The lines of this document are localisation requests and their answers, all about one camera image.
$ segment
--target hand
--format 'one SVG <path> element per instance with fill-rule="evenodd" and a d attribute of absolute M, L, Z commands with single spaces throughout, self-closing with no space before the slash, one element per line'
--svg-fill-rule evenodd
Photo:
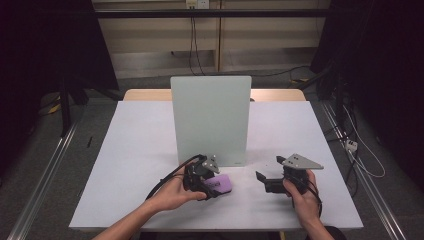
<path fill-rule="evenodd" d="M 157 211 L 173 210 L 190 200 L 206 198 L 204 192 L 186 191 L 183 185 L 184 167 L 175 176 L 166 182 L 159 191 L 147 201 L 151 202 Z"/>
<path fill-rule="evenodd" d="M 315 189 L 316 181 L 314 173 L 311 170 L 306 170 L 306 172 L 308 174 L 309 181 L 313 183 L 309 183 L 309 187 L 317 190 Z M 301 195 L 296 186 L 287 179 L 284 179 L 283 185 L 293 198 L 295 211 L 302 227 L 306 228 L 311 224 L 315 224 L 317 221 L 320 222 L 317 198 L 309 190 Z"/>

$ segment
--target power outlet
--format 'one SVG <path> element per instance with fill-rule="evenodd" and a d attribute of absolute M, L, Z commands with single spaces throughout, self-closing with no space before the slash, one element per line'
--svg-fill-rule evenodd
<path fill-rule="evenodd" d="M 187 9 L 197 9 L 198 0 L 186 0 Z"/>
<path fill-rule="evenodd" d="M 197 0 L 197 9 L 209 9 L 209 0 Z"/>

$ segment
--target frosted acrylic panel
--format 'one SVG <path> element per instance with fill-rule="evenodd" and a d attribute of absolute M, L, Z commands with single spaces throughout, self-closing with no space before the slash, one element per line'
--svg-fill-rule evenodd
<path fill-rule="evenodd" d="M 218 166 L 244 166 L 250 76 L 172 77 L 175 134 L 181 162 L 216 155 Z"/>

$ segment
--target person's left hand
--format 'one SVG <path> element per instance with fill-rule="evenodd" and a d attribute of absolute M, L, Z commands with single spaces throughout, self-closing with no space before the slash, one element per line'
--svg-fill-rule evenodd
<path fill-rule="evenodd" d="M 150 201 L 157 211 L 173 210 L 190 200 L 202 200 L 206 198 L 204 192 L 186 191 L 183 185 L 184 167 L 175 176 L 166 182 L 159 191 L 147 201 Z"/>

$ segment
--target metal rail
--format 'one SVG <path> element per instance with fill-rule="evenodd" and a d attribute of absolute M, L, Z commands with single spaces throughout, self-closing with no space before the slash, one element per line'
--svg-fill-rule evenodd
<path fill-rule="evenodd" d="M 78 18 L 316 18 L 357 14 L 349 9 L 172 9 L 172 10 L 39 10 L 46 17 Z"/>
<path fill-rule="evenodd" d="M 77 117 L 76 121 L 74 121 L 74 123 L 71 125 L 71 128 L 67 134 L 60 138 L 55 152 L 50 158 L 50 161 L 44 170 L 44 173 L 41 176 L 37 186 L 32 192 L 31 197 L 19 215 L 15 226 L 7 238 L 8 240 L 24 240 L 28 235 L 31 225 L 37 216 L 38 210 L 40 209 L 50 184 L 53 181 L 53 177 L 55 176 L 57 169 L 59 168 L 63 157 L 65 156 L 65 152 L 72 140 L 72 137 L 74 136 L 77 125 L 81 121 L 82 115 L 83 110 Z"/>
<path fill-rule="evenodd" d="M 322 103 L 322 107 L 324 109 L 325 114 L 327 115 L 328 120 L 330 121 L 332 127 L 335 129 L 335 132 L 337 134 L 337 137 L 341 138 L 343 136 L 342 132 L 339 130 L 339 128 L 336 127 L 337 123 L 334 119 L 335 112 L 333 108 L 327 103 Z M 354 156 L 350 151 L 347 151 L 347 154 L 349 156 L 349 161 L 351 163 L 354 162 Z M 363 165 L 361 159 L 358 157 L 356 159 L 360 164 Z M 354 171 L 356 171 L 357 176 L 359 180 L 362 183 L 362 186 L 364 187 L 369 199 L 371 200 L 371 203 L 373 204 L 378 216 L 381 219 L 381 222 L 383 223 L 384 227 L 387 230 L 387 233 L 389 234 L 390 238 L 393 240 L 406 240 L 406 236 L 402 231 L 402 228 L 400 227 L 400 224 L 384 200 L 383 196 L 381 195 L 380 191 L 378 190 L 377 186 L 375 185 L 373 179 L 368 174 L 364 173 L 357 164 L 354 165 Z"/>

